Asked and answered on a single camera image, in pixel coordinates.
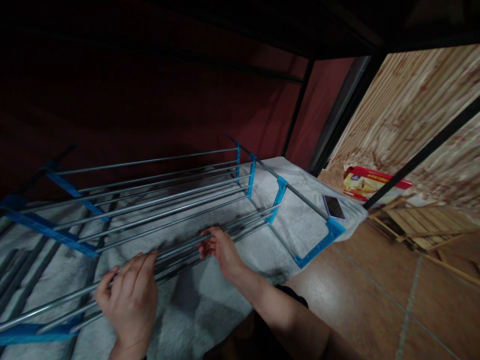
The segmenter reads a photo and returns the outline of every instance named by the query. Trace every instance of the smartphone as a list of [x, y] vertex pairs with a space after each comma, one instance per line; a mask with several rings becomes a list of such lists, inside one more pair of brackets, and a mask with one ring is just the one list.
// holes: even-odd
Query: smartphone
[[325, 202], [326, 211], [331, 218], [345, 220], [344, 212], [336, 197], [323, 195], [323, 201]]

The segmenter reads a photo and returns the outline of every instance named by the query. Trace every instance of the blue plastic joint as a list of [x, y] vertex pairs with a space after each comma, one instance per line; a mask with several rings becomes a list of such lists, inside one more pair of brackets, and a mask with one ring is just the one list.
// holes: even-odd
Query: blue plastic joint
[[257, 168], [257, 157], [254, 154], [250, 154], [250, 178], [248, 179], [248, 198], [252, 198], [252, 190], [254, 189], [255, 169]]
[[[242, 149], [240, 148], [240, 143], [238, 141], [235, 141], [235, 146], [236, 146], [236, 163], [238, 165], [240, 164], [240, 155], [242, 154]], [[240, 177], [240, 166], [236, 167], [235, 177], [236, 178]]]
[[70, 333], [70, 329], [78, 323], [74, 318], [68, 323], [54, 327], [53, 329], [37, 334], [38, 329], [45, 326], [39, 323], [23, 323], [0, 332], [0, 346], [27, 344], [27, 343], [50, 343], [65, 341], [76, 337], [79, 331]]
[[326, 222], [326, 227], [328, 229], [328, 234], [312, 250], [310, 250], [310, 252], [305, 255], [304, 258], [297, 256], [293, 259], [300, 269], [306, 267], [308, 263], [311, 262], [318, 254], [320, 254], [347, 231], [347, 229], [345, 229], [332, 218]]
[[21, 213], [20, 211], [25, 209], [27, 203], [28, 200], [23, 196], [9, 195], [0, 201], [0, 208], [8, 210], [5, 217], [16, 223], [25, 225], [46, 237], [53, 238], [90, 258], [99, 256], [99, 254], [95, 252], [96, 248], [94, 246], [87, 243], [78, 243], [79, 238], [70, 232], [66, 230], [55, 231], [54, 227], [56, 225], [54, 223], [34, 213]]
[[[287, 180], [285, 180], [281, 176], [278, 177], [276, 182], [278, 183], [278, 192], [276, 193], [275, 201], [273, 202], [273, 206], [278, 205], [282, 202], [282, 199], [284, 198], [284, 195], [285, 195], [285, 191], [287, 190], [287, 185], [289, 183]], [[270, 223], [270, 225], [272, 225], [274, 223], [275, 216], [277, 216], [278, 211], [279, 211], [278, 207], [271, 211], [271, 216], [267, 219], [268, 222]]]
[[[46, 176], [52, 180], [55, 184], [57, 184], [59, 187], [61, 187], [63, 190], [65, 190], [67, 193], [72, 195], [74, 198], [81, 198], [83, 195], [73, 186], [67, 179], [65, 179], [63, 176], [60, 176], [56, 173], [58, 170], [57, 163], [54, 161], [48, 162], [45, 166], [43, 166], [42, 169], [47, 170]], [[88, 210], [92, 212], [94, 215], [101, 215], [104, 213], [104, 211], [96, 207], [91, 201], [85, 200], [81, 202]], [[108, 217], [102, 217], [101, 218], [104, 222], [110, 221]]]

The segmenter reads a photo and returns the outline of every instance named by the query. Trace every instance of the phone screen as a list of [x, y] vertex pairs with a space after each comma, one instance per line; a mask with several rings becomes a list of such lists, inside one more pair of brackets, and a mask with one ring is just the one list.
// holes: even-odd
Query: phone screen
[[324, 195], [323, 198], [325, 199], [325, 204], [330, 216], [345, 220], [345, 215], [340, 207], [339, 200], [336, 197], [327, 195]]

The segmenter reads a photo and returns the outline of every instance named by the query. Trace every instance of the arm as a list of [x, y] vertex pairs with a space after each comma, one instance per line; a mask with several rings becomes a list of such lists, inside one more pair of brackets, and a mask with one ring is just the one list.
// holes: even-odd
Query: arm
[[308, 308], [269, 284], [240, 259], [232, 238], [218, 227], [200, 245], [202, 258], [215, 256], [227, 280], [247, 299], [294, 359], [360, 359], [351, 346]]
[[132, 258], [119, 270], [115, 266], [98, 284], [95, 299], [116, 332], [110, 360], [141, 360], [149, 347], [157, 314], [158, 290], [154, 265], [158, 251]]

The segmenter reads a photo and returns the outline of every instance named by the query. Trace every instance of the tiled floor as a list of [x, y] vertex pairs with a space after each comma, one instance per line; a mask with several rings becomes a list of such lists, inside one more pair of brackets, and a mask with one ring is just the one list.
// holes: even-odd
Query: tiled floor
[[[477, 238], [456, 250], [479, 255]], [[480, 288], [369, 221], [287, 285], [366, 359], [480, 359]]]

